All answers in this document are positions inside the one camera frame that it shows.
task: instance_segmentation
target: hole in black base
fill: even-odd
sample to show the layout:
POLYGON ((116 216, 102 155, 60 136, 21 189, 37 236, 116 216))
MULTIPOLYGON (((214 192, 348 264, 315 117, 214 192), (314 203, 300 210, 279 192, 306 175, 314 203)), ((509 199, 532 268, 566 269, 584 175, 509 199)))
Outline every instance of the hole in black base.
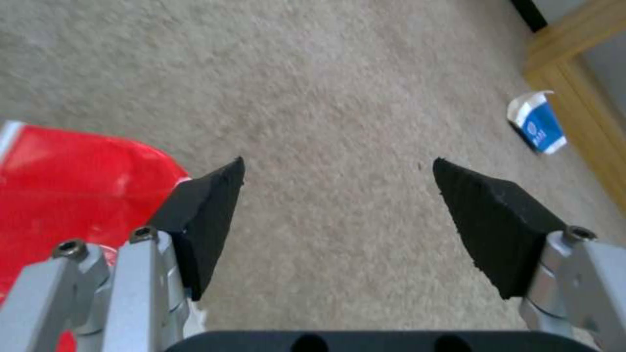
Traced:
POLYGON ((318 335, 302 335, 291 346, 291 352, 328 352, 328 345, 318 335))
POLYGON ((435 352, 471 352, 467 342, 456 335, 443 335, 434 342, 435 352))

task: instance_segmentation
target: black triangular foam tip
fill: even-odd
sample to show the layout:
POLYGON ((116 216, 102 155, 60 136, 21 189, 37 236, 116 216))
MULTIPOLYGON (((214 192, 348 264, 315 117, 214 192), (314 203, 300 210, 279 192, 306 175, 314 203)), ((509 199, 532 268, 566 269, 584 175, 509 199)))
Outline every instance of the black triangular foam tip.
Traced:
POLYGON ((565 223, 516 183, 437 158, 433 173, 463 245, 503 299, 523 297, 546 235, 565 223))

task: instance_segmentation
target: carpet floor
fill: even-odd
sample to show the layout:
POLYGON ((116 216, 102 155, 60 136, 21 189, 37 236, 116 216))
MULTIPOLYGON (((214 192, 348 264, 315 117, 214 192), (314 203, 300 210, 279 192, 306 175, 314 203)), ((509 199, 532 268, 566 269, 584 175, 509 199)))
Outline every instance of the carpet floor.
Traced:
POLYGON ((531 36, 504 0, 4 0, 5 118, 134 138, 246 184, 209 329, 513 329, 434 182, 445 157, 626 243, 574 148, 508 102, 531 36))

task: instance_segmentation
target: blue and white carton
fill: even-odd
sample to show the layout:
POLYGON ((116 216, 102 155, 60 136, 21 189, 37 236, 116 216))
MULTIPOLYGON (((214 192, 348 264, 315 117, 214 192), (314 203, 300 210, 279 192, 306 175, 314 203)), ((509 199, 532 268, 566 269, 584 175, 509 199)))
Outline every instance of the blue and white carton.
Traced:
POLYGON ((534 91, 514 99, 508 106, 507 118, 537 151, 553 154, 567 144, 563 129, 546 99, 549 90, 534 91))

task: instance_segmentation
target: wooden baseboard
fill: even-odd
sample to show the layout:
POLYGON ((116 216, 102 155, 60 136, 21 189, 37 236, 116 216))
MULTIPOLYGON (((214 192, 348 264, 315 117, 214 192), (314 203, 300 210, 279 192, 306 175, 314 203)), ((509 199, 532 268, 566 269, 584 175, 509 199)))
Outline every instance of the wooden baseboard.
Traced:
POLYGON ((626 214, 626 133, 624 117, 603 93, 580 58, 561 61, 526 74, 535 90, 548 97, 568 141, 576 147, 609 196, 626 214))

